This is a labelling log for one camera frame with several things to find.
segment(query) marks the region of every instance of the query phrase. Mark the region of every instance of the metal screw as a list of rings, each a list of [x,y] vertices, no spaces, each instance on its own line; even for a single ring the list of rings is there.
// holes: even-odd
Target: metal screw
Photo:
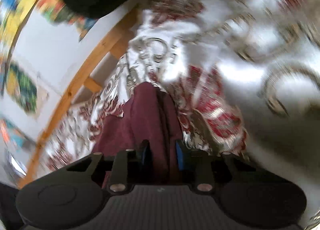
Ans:
[[[213,187],[210,184],[202,183],[197,186],[197,189],[202,192],[209,192],[213,189]]]
[[[126,187],[123,184],[113,184],[110,186],[110,190],[113,192],[122,192],[125,189],[126,189]]]

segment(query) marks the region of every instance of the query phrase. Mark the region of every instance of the colorful picture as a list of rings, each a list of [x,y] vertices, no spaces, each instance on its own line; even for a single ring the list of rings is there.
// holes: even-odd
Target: colorful picture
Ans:
[[[48,93],[19,65],[12,61],[7,75],[7,93],[25,111],[25,113],[37,116],[37,113],[48,98]]]
[[[97,22],[97,19],[85,18],[73,13],[63,0],[39,0],[36,8],[52,23],[66,22],[70,25],[76,24],[80,34],[80,41]]]
[[[9,52],[18,36],[20,26],[27,19],[37,0],[1,0],[0,2],[0,56],[10,61]],[[0,70],[0,94],[3,94],[5,70]]]

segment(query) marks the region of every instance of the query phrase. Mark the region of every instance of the wooden beam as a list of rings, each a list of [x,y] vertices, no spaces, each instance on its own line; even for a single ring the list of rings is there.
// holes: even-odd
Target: wooden beam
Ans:
[[[84,81],[83,85],[93,93],[100,92],[102,90],[102,86],[99,85],[90,76]]]
[[[69,84],[67,90],[64,92],[60,103],[57,105],[49,122],[47,129],[42,132],[37,142],[37,150],[33,154],[28,166],[27,175],[21,179],[18,186],[21,188],[24,185],[33,181],[34,174],[39,165],[39,157],[42,148],[44,147],[47,138],[51,135],[53,130],[58,126],[61,118],[69,109],[73,97],[76,95],[85,80],[90,76],[95,67],[100,63],[103,57],[112,49],[112,47],[121,39],[124,34],[127,34],[130,29],[137,22],[138,7],[134,7],[127,13],[98,43],[91,54],[82,64],[81,68],[76,73],[75,77]]]
[[[129,30],[126,34],[122,36],[121,39],[111,48],[110,53],[116,58],[120,59],[128,49],[128,43],[134,37],[134,33]]]

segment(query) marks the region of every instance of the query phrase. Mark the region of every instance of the bed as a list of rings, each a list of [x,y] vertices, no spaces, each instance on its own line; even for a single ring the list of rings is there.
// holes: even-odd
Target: bed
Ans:
[[[90,153],[104,118],[122,117],[134,87],[146,81],[177,104],[189,148],[212,153],[218,144],[218,153],[238,155],[246,148],[261,166],[298,184],[308,199],[300,225],[308,226],[320,206],[319,122],[307,116],[318,107],[319,1],[151,0],[142,11],[134,7],[74,76],[39,137],[20,187]],[[134,35],[138,15],[142,24]],[[103,87],[90,74],[107,52],[119,62]],[[95,94],[70,106],[82,85]],[[291,101],[298,99],[292,87],[304,95],[301,102]],[[215,105],[209,108],[208,99]],[[208,134],[212,139],[203,137]],[[300,144],[305,135],[307,147]]]

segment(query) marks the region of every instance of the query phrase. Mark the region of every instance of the burgundy fabric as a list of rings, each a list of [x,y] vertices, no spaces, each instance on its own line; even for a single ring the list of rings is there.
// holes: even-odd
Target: burgundy fabric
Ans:
[[[178,180],[175,142],[182,139],[182,132],[171,97],[145,82],[135,88],[123,111],[122,118],[105,118],[92,151],[115,156],[120,150],[142,150],[142,141],[149,140],[155,181]]]

